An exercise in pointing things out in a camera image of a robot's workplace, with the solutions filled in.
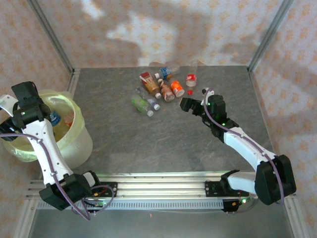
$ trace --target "bottle cap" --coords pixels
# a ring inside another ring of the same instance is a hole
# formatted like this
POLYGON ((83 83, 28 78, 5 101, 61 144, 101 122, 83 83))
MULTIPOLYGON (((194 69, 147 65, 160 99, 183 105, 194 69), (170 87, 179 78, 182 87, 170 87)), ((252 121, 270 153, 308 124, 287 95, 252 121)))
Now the bottle cap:
POLYGON ((158 109, 159 109, 159 104, 155 104, 155 105, 154 105, 154 109, 155 109, 155 110, 158 110, 158 109))
POLYGON ((156 94, 155 94, 155 97, 156 97, 157 99, 161 98, 161 96, 162 96, 162 95, 161 95, 160 93, 156 93, 156 94))
POLYGON ((153 116, 154 112, 153 111, 148 111, 147 114, 148 114, 149 117, 151 117, 151 116, 153 116))

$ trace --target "wall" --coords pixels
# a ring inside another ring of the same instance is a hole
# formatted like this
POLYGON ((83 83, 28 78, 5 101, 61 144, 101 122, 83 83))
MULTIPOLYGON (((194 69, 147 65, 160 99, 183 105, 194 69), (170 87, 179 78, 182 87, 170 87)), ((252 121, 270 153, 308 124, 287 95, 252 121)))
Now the wall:
POLYGON ((282 0, 38 2, 74 67, 128 67, 248 65, 282 0))
MULTIPOLYGON (((22 81, 34 81, 38 89, 65 90, 70 75, 27 1, 0 1, 0 15, 0 95, 13 95, 11 86, 22 81)), ((0 121, 7 117, 0 112, 0 121)), ((18 161, 2 142, 0 169, 0 237, 8 238, 19 219, 26 186, 40 172, 37 162, 18 161)))
POLYGON ((274 150, 291 159, 312 237, 317 237, 316 16, 316 1, 294 1, 254 75, 274 150))

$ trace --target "floor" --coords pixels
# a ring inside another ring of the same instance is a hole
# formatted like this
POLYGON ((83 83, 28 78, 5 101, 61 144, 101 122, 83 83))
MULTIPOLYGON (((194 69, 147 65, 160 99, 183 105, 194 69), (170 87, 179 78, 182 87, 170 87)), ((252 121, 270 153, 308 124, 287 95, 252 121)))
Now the floor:
MULTIPOLYGON (((142 72, 156 67, 81 69, 74 101, 93 139, 90 158, 74 171, 155 173, 251 170, 233 149, 216 139, 199 117, 182 111, 180 99, 159 100, 149 118, 131 104, 142 72)), ((186 68, 179 81, 185 86, 186 68)), ((256 95, 245 66, 200 66, 193 98, 211 87, 224 97, 228 117, 264 148, 272 151, 256 95)))
POLYGON ((258 202, 248 212, 236 215, 216 210, 109 210, 87 222, 69 210, 38 210, 29 238, 292 238, 285 213, 284 206, 258 202))

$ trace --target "cable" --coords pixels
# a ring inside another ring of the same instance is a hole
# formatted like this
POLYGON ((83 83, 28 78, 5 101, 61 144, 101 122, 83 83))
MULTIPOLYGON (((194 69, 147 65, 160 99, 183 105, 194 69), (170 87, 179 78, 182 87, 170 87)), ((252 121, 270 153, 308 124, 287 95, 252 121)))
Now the cable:
POLYGON ((263 151, 263 150, 262 150, 256 143, 254 143, 252 140, 250 140, 249 138, 247 138, 247 137, 245 137, 245 136, 242 136, 241 134, 239 134, 239 133, 237 133, 237 132, 235 132, 235 131, 232 131, 232 130, 230 130, 230 129, 224 127, 223 125, 217 123, 217 122, 211 117, 211 115, 210 115, 209 112, 208 112, 207 104, 206 104, 206 102, 207 102, 207 94, 208 94, 209 92, 211 92, 211 91, 212 91, 212 89, 209 88, 209 89, 207 90, 207 92, 205 93, 205 96, 204 96, 204 109, 205 109, 206 115, 208 116, 208 118, 209 118, 215 125, 217 125, 218 127, 220 127, 220 128, 222 128, 222 129, 224 129, 224 130, 226 130, 226 131, 228 131, 228 132, 230 132, 230 133, 232 133, 232 134, 234 134, 234 135, 236 135, 236 136, 239 136, 240 138, 244 139, 244 140, 247 141, 249 144, 251 144, 252 146, 254 146, 262 155, 264 155, 264 156, 267 158, 267 160, 268 160, 269 163, 272 165, 273 170, 274 170, 274 172, 275 172, 275 176, 276 176, 276 179, 277 179, 279 191, 280 191, 280 194, 281 194, 281 205, 283 205, 283 204, 284 204, 284 190, 283 190, 283 185, 282 185, 281 177, 280 177, 280 175, 279 175, 279 173, 278 173, 278 171, 277 171, 277 168, 276 168, 274 162, 273 162, 272 159, 265 153, 265 151, 263 151))
MULTIPOLYGON (((50 167, 50 171, 51 171, 51 174, 52 174, 52 177, 54 179, 54 182, 58 188, 58 190, 60 191, 60 193, 64 196, 65 200, 69 203, 69 205, 72 207, 72 210, 76 211, 78 213, 78 215, 81 215, 85 220, 89 221, 90 220, 90 214, 88 212, 88 209, 87 209, 87 206, 84 204, 83 200, 81 200, 82 204, 83 204, 83 207, 84 207, 84 210, 85 210, 85 214, 83 213, 83 211, 77 207, 75 205, 75 203, 68 197, 67 193, 64 191, 64 189, 62 188, 62 186, 60 185, 58 179, 57 179, 57 176, 56 176, 56 173, 54 171, 54 167, 53 167, 53 162, 52 162, 52 159, 50 157, 50 154, 45 146, 45 144, 37 137, 33 136, 33 135, 29 135, 29 134, 16 134, 16 133, 5 133, 5 134, 0 134, 0 137, 7 137, 7 136, 23 136, 23 137, 29 137, 29 138, 32 138, 34 140, 37 141, 37 143, 42 147, 42 149, 44 150, 44 153, 45 153, 45 156, 48 160, 48 163, 49 163, 49 167, 50 167)), ((98 185, 98 186, 94 186, 92 187, 92 189, 94 188, 98 188, 98 187, 107 187, 111 190, 112 192, 112 197, 111 197, 111 200, 110 202, 104 207, 102 208, 100 211, 103 211, 104 209, 106 209, 113 201, 113 198, 114 198, 114 192, 113 192, 113 189, 107 185, 98 185)))

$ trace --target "white bucket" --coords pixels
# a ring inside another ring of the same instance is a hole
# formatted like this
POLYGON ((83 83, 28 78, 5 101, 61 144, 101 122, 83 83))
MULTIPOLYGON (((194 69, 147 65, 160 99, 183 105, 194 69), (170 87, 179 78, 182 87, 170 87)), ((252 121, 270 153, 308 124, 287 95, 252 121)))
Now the white bucket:
MULTIPOLYGON (((56 92, 54 90, 43 90, 39 92, 44 103, 51 110, 56 111, 61 117, 74 112, 74 121, 67 134, 57 142, 57 146, 66 162, 71 168, 82 165, 91 155, 93 140, 85 128, 85 120, 80 108, 71 99, 68 92, 56 92)), ((32 147, 25 146, 21 137, 13 142, 4 142, 4 147, 19 160, 32 162, 37 160, 32 147)))

